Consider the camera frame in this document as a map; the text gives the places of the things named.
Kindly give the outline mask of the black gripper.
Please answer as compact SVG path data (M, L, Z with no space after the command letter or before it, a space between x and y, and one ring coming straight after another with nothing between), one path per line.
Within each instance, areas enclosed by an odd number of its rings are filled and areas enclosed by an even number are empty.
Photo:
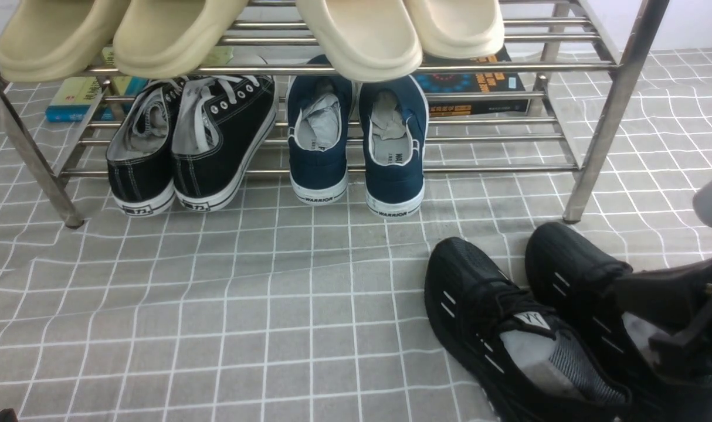
M617 307L658 328L653 367L673 382L712 382L712 258L627 274L613 282Z

